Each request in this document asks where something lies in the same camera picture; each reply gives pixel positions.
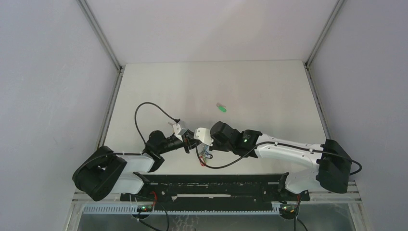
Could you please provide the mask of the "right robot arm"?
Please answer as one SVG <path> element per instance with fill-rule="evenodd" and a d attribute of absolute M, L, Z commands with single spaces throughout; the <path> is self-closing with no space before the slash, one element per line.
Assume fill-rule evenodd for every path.
<path fill-rule="evenodd" d="M 323 188 L 332 193 L 346 193 L 349 178 L 362 170 L 335 141 L 326 139 L 324 144 L 299 143 L 278 139 L 256 130 L 238 131 L 218 121 L 209 130 L 210 148 L 232 152 L 241 159 L 273 158 L 304 167 L 298 172 L 287 172 L 278 194 L 283 200 L 291 200 L 296 194 Z"/>

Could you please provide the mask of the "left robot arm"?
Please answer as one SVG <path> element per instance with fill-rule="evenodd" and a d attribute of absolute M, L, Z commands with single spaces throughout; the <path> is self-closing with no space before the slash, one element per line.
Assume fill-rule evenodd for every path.
<path fill-rule="evenodd" d="M 150 187 L 140 173 L 156 171 L 165 161 L 162 154 L 184 149 L 186 153 L 200 144 L 194 133 L 165 137 L 163 132 L 150 133 L 141 154 L 116 153 L 108 146 L 99 147 L 73 174 L 76 188 L 85 192 L 93 201 L 100 201 L 111 193 L 129 193 L 138 200 L 150 196 Z"/>

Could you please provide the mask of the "metal key organiser with rings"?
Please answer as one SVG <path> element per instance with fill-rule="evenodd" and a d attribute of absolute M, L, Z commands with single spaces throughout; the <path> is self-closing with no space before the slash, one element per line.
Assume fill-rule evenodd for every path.
<path fill-rule="evenodd" d="M 203 167 L 206 166 L 208 160 L 213 159 L 213 155 L 209 148 L 210 146 L 205 144 L 200 144 L 195 147 L 199 163 Z"/>

